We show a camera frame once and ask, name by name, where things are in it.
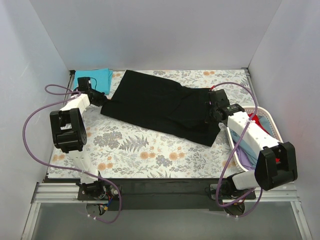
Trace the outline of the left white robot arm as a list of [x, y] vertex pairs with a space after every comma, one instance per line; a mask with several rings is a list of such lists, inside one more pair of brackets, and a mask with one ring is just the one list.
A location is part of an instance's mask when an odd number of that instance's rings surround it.
[[77, 185], [83, 194], [95, 200], [102, 200], [106, 194], [106, 187], [100, 179], [100, 173], [91, 162], [85, 148], [87, 132], [82, 114], [90, 105], [102, 106], [107, 97], [103, 92], [92, 88], [92, 77], [79, 77], [77, 90], [81, 92], [79, 97], [71, 100], [63, 108], [50, 113], [50, 124], [54, 146], [65, 153], [72, 161], [75, 168], [80, 170], [80, 183]]

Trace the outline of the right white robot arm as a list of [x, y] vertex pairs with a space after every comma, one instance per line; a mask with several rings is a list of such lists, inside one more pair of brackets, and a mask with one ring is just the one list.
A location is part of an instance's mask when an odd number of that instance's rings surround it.
[[220, 177], [214, 192], [215, 200], [223, 197], [237, 199], [246, 190], [255, 188], [268, 191], [298, 178], [296, 150], [290, 142], [272, 137], [252, 120], [243, 107], [230, 104], [223, 89], [211, 90], [208, 97], [208, 119], [223, 123], [228, 130], [238, 134], [257, 156], [253, 170]]

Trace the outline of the black t shirt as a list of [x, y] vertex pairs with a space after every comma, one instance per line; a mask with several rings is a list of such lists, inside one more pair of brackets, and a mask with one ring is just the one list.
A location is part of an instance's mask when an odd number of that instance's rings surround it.
[[170, 79], [126, 70], [100, 113], [210, 147], [220, 128], [217, 122], [205, 120], [208, 102], [208, 88], [190, 88]]

